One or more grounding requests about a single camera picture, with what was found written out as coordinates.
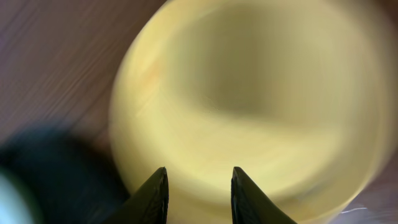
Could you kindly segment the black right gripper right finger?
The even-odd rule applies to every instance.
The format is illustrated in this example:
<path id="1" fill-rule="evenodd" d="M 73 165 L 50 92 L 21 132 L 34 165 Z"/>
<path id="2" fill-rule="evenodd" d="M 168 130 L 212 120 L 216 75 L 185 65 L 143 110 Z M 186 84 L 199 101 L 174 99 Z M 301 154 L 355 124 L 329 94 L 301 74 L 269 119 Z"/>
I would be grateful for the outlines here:
<path id="1" fill-rule="evenodd" d="M 231 210 L 233 224 L 296 224 L 240 167 L 233 168 Z"/>

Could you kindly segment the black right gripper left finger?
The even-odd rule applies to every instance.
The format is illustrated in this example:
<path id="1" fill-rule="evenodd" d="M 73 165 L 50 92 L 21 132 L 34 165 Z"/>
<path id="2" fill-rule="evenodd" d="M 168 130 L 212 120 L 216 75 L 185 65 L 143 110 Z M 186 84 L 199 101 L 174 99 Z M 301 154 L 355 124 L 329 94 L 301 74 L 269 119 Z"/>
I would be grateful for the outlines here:
<path id="1" fill-rule="evenodd" d="M 167 169 L 160 167 L 103 224 L 166 224 L 168 204 Z"/>

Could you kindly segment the yellow plate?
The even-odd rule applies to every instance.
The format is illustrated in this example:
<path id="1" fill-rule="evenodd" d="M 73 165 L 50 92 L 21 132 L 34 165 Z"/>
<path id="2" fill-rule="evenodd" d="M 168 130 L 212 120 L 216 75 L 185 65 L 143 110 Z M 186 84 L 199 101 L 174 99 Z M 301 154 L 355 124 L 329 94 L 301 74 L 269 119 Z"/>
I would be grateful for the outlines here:
<path id="1" fill-rule="evenodd" d="M 369 1 L 169 1 L 113 87 L 130 193 L 160 167 L 169 223 L 230 223 L 240 167 L 298 223 L 327 223 L 397 144 L 397 42 Z"/>

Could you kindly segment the mint plate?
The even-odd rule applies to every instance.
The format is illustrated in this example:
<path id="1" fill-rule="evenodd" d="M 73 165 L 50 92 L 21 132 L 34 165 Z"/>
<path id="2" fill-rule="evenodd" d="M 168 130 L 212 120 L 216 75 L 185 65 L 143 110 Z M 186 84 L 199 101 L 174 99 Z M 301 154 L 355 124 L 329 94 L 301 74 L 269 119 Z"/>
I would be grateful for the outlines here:
<path id="1" fill-rule="evenodd" d="M 14 174 L 1 168 L 1 224 L 43 223 L 30 190 Z"/>

